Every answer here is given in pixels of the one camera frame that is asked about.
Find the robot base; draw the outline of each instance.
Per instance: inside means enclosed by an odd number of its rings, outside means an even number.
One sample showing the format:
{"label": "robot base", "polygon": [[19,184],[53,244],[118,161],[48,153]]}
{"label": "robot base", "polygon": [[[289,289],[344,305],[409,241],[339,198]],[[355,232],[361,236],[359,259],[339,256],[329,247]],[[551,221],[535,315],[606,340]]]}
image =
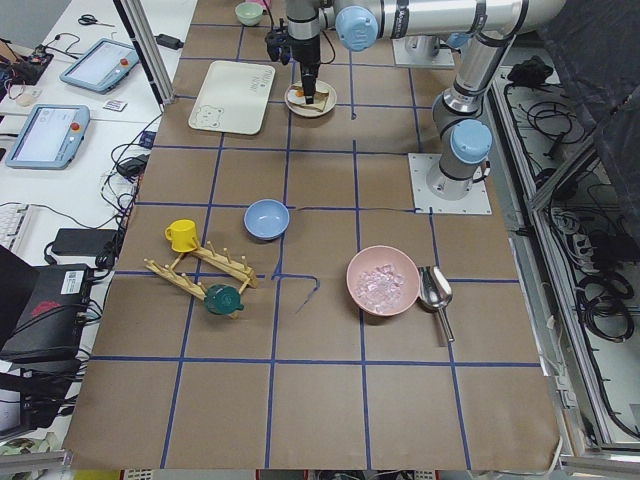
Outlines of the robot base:
{"label": "robot base", "polygon": [[393,57],[398,67],[431,68],[434,70],[453,70],[455,63],[451,50],[441,48],[437,55],[431,55],[426,48],[423,37],[418,37],[418,43],[414,45],[416,37],[396,38],[393,40]]}
{"label": "robot base", "polygon": [[409,154],[413,206],[418,213],[454,213],[459,215],[491,215],[491,205],[484,182],[471,185],[469,193],[460,200],[446,200],[434,194],[427,185],[427,173],[440,161],[439,154]]}

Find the ice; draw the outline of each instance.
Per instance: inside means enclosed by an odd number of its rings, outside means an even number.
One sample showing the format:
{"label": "ice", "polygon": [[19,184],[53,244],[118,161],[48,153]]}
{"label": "ice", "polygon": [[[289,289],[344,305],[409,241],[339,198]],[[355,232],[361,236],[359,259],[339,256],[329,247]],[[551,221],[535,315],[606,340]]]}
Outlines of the ice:
{"label": "ice", "polygon": [[380,265],[360,274],[355,294],[368,310],[384,314],[398,305],[404,282],[393,264]]}

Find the white cutting board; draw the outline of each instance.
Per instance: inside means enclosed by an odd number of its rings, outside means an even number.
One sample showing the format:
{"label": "white cutting board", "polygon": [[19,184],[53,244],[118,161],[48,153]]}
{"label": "white cutting board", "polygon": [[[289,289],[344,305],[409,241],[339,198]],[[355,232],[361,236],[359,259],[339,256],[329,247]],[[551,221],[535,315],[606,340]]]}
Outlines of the white cutting board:
{"label": "white cutting board", "polygon": [[255,135],[262,127],[275,68],[215,61],[209,67],[189,126],[197,130]]}

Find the scoop handle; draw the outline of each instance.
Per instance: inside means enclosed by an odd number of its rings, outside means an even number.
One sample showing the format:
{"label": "scoop handle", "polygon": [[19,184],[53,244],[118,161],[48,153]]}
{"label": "scoop handle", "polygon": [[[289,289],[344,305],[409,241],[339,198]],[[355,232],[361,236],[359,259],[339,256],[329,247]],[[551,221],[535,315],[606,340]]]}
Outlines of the scoop handle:
{"label": "scoop handle", "polygon": [[453,331],[451,330],[451,325],[449,325],[449,317],[447,317],[447,311],[444,308],[438,309],[438,318],[440,319],[442,330],[444,330],[444,335],[447,337],[447,342],[455,342],[456,339],[453,337]]}

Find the yellow mug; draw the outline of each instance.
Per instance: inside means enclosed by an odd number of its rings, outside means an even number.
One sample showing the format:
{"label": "yellow mug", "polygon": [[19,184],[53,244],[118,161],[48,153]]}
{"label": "yellow mug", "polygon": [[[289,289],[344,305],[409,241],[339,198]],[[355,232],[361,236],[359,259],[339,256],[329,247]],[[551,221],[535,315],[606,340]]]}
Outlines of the yellow mug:
{"label": "yellow mug", "polygon": [[176,220],[167,227],[164,236],[171,242],[171,249],[175,252],[193,252],[200,246],[196,222],[193,220]]}

